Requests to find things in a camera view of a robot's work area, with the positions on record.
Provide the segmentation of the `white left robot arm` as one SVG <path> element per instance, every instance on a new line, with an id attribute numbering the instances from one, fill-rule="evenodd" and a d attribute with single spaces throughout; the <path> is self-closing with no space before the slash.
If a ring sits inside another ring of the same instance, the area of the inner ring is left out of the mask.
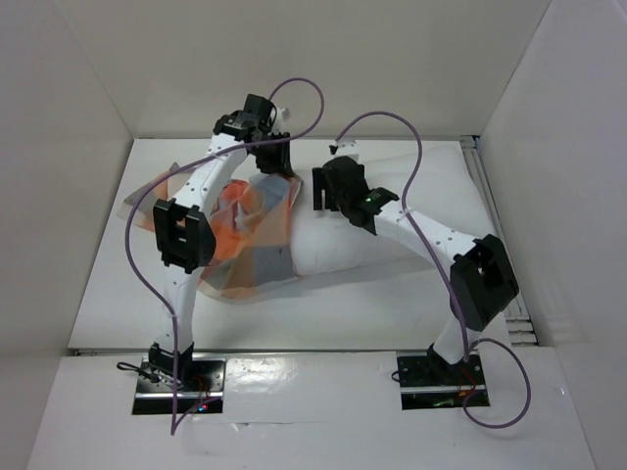
<path id="1" fill-rule="evenodd" d="M 290 112 L 277 108 L 262 96 L 250 94 L 244 107 L 222 116 L 215 124 L 207 155 L 169 200 L 153 206 L 157 248 L 165 270 L 163 297 L 169 326 L 149 350 L 149 365 L 160 381 L 173 391 L 192 382 L 194 341 L 192 317 L 201 273 L 210 264 L 217 240 L 206 212 L 250 151 L 231 148 L 244 143 L 286 138 Z"/>

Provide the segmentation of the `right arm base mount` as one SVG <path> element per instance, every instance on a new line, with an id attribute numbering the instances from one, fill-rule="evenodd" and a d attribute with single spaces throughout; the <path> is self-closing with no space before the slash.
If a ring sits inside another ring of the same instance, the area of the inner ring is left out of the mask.
<path id="1" fill-rule="evenodd" d="M 440 368 L 427 351 L 399 352 L 390 374 L 400 387 L 402 410 L 462 408 L 490 405 L 483 364 L 473 353 L 469 362 Z"/>

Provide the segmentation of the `white pillow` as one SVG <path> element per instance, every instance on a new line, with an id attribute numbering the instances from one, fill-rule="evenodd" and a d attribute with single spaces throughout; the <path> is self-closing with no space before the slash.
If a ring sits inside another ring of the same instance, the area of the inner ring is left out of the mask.
<path id="1" fill-rule="evenodd" d="M 460 147 L 444 143 L 364 164 L 372 190 L 385 189 L 398 200 L 385 204 L 368 232 L 338 211 L 315 211 L 309 166 L 297 168 L 297 196 L 289 210 L 264 219 L 287 239 L 262 249 L 262 267 L 279 278 L 330 273 L 417 255 L 438 256 L 450 266 L 456 254 L 493 232 L 494 226 L 473 183 Z"/>

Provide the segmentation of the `orange grey checked pillowcase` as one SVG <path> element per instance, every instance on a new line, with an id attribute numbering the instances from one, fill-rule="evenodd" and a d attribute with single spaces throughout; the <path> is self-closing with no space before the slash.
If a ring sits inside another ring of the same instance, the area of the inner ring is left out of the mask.
<path id="1" fill-rule="evenodd" d="M 262 173 L 226 183 L 206 211 L 217 247 L 199 293 L 242 302 L 298 278 L 290 242 L 302 186 L 298 176 Z"/>

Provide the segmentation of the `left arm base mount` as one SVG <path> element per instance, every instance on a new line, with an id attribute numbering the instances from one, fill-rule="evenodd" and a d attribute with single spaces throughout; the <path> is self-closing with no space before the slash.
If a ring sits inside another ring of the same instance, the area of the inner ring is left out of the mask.
<path id="1" fill-rule="evenodd" d="M 133 362 L 120 361 L 119 371 L 134 373 L 136 386 L 131 414 L 167 415 L 171 413 L 172 378 L 149 365 L 142 356 Z M 177 414 L 220 414 L 223 411 L 226 358 L 194 352 L 192 362 L 177 380 Z"/>

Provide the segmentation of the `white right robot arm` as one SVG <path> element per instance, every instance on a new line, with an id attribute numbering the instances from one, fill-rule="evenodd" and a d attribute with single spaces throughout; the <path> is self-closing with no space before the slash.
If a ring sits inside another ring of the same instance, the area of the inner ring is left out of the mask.
<path id="1" fill-rule="evenodd" d="M 427 371 L 451 383 L 471 346 L 519 294 L 504 243 L 497 236 L 461 233 L 409 207 L 407 196 L 370 187 L 365 168 L 349 156 L 312 170 L 313 209 L 341 213 L 373 236 L 393 240 L 433 262 L 450 296 L 454 318 L 434 344 Z"/>

